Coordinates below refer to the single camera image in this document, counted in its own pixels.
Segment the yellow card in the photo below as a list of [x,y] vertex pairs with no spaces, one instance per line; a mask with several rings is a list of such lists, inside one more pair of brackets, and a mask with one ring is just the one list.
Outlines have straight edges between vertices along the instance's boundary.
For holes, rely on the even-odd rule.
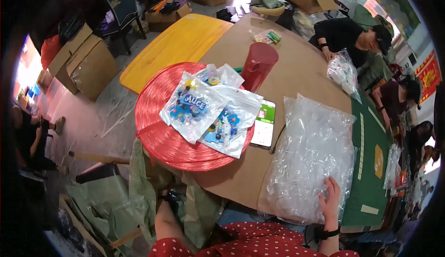
[[381,179],[383,175],[383,152],[379,145],[375,146],[374,170],[375,175]]

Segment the red banner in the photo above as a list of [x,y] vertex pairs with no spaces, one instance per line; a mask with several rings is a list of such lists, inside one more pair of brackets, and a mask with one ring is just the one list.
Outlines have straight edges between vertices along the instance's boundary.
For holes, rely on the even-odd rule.
[[422,97],[420,103],[436,92],[436,85],[441,81],[441,71],[437,62],[436,53],[431,51],[423,63],[415,70],[414,74],[422,82]]

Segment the red plastic bag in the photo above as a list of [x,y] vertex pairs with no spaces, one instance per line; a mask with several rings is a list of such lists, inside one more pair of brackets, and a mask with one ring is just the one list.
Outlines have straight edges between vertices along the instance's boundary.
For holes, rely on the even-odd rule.
[[62,46],[59,43],[59,35],[46,39],[42,44],[41,63],[44,70],[48,69],[51,61],[56,57]]

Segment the red plastic cup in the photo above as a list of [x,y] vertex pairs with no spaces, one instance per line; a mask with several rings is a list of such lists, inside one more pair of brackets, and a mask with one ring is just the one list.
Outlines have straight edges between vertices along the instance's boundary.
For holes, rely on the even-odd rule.
[[276,50],[265,43],[253,43],[250,46],[248,58],[242,67],[242,84],[246,90],[256,92],[263,84],[272,67],[278,61]]

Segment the white plastic bag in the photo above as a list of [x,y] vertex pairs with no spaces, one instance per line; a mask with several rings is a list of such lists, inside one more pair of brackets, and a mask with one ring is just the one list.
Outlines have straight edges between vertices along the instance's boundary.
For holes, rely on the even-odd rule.
[[210,86],[225,84],[231,87],[239,88],[244,82],[242,78],[229,64],[219,67],[214,64],[207,65],[206,68],[197,72],[195,76],[202,82]]
[[227,99],[220,93],[184,71],[159,116],[188,142],[195,144],[226,104]]
[[386,165],[385,181],[383,183],[384,189],[393,189],[396,187],[396,178],[399,174],[397,166],[399,166],[399,158],[402,154],[402,149],[397,144],[392,144],[389,149],[388,163]]
[[[228,99],[228,103],[213,123],[214,128],[209,128],[198,142],[239,159],[246,141],[247,129],[253,126],[263,97],[226,85],[216,85],[212,89]],[[229,136],[224,133],[224,124],[231,126]]]
[[286,131],[264,178],[258,210],[298,224],[323,223],[318,205],[332,176],[341,195],[339,221],[351,188],[356,148],[351,126],[356,117],[298,94],[284,98]]
[[357,69],[346,49],[340,50],[338,55],[329,61],[327,77],[340,85],[343,91],[355,98],[360,104],[362,103],[358,89]]

